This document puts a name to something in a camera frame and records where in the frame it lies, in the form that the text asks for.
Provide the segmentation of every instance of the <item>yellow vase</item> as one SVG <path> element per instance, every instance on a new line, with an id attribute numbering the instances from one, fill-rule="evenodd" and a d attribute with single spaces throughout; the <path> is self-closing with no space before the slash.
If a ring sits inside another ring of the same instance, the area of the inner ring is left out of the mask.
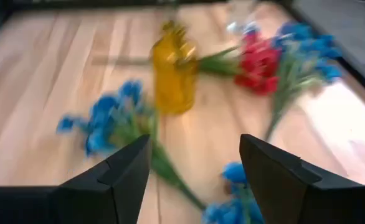
<path id="1" fill-rule="evenodd" d="M 161 113 L 183 113 L 194 103 L 196 48 L 184 36 L 183 27 L 168 22 L 152 49 L 155 102 Z"/>

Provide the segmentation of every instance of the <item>clear glass jar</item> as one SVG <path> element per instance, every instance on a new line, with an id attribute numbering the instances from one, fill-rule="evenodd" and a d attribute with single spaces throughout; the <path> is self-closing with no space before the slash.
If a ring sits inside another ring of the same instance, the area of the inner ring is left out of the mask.
<path id="1" fill-rule="evenodd" d="M 229 0 L 229 20 L 227 31 L 242 35 L 257 28 L 254 19 L 254 9 L 257 0 Z"/>

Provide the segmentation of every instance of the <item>artificial flower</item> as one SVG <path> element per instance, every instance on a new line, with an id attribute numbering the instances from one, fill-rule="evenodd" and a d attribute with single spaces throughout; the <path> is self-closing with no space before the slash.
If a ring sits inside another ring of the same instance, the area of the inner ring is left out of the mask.
<path id="1" fill-rule="evenodd" d="M 197 208 L 206 206 L 189 189 L 176 172 L 163 146 L 157 141 L 157 116 L 153 106 L 144 98 L 139 81 L 127 81 L 118 91 L 103 95 L 92 106 L 90 119 L 66 115 L 57 132 L 65 133 L 73 127 L 87 134 L 86 154 L 109 154 L 133 142 L 143 134 L 152 139 L 151 168 L 156 174 L 183 193 Z"/>
<path id="2" fill-rule="evenodd" d="M 224 179 L 233 183 L 247 184 L 246 174 L 244 167 L 241 163 L 230 162 L 223 170 L 222 176 Z"/>
<path id="3" fill-rule="evenodd" d="M 287 23 L 274 38 L 273 45 L 284 50 L 281 50 L 278 87 L 273 95 L 272 118 L 265 141 L 270 140 L 282 116 L 302 91 L 317 80 L 331 83 L 341 76 L 339 68 L 328 64 L 340 56 L 331 35 L 312 36 L 308 26 Z"/>
<path id="4" fill-rule="evenodd" d="M 234 77 L 241 72 L 239 60 L 227 56 L 235 51 L 237 47 L 231 47 L 219 53 L 209 55 L 198 60 L 198 70 L 204 73 L 211 73 L 220 77 Z"/>
<path id="5" fill-rule="evenodd" d="M 203 213 L 204 223 L 248 224 L 264 223 L 263 216 L 246 181 L 241 163 L 231 162 L 224 167 L 223 177 L 231 185 L 233 199 L 222 204 L 214 203 Z"/>
<path id="6" fill-rule="evenodd" d="M 247 41 L 241 61 L 243 73 L 235 76 L 235 83 L 259 95 L 272 93 L 277 89 L 278 50 L 269 40 L 258 40 L 256 33 L 245 38 Z"/>

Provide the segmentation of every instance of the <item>red flower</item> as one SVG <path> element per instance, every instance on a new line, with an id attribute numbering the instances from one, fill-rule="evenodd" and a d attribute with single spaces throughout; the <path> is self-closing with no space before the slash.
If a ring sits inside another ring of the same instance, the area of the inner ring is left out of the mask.
<path id="1" fill-rule="evenodd" d="M 269 40 L 258 40 L 257 33 L 245 37 L 246 48 L 240 63 L 243 74 L 235 77 L 235 83 L 250 88 L 259 95 L 277 90 L 279 51 L 270 45 Z"/>

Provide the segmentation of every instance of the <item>light wood grain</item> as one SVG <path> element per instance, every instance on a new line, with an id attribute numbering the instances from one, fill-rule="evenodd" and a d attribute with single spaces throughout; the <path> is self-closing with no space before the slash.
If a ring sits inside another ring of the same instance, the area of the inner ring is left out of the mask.
<path id="1" fill-rule="evenodd" d="M 178 16 L 201 55 L 237 43 L 225 32 L 225 4 L 183 6 Z M 65 113 L 88 116 L 93 102 L 129 79 L 153 97 L 150 66 L 95 63 L 98 57 L 148 57 L 164 13 L 158 8 L 21 14 L 0 34 L 0 185 L 60 184 L 103 158 L 86 158 L 84 136 L 55 134 Z M 255 18 L 265 38 L 291 18 L 262 3 Z M 242 133 L 262 138 L 270 97 L 232 80 L 201 75 L 196 102 L 162 116 L 159 140 L 186 183 L 207 203 L 228 199 L 220 173 L 239 161 Z M 365 184 L 365 89 L 349 74 L 297 99 L 271 143 L 331 172 Z M 200 223 L 201 212 L 150 174 L 138 223 Z"/>

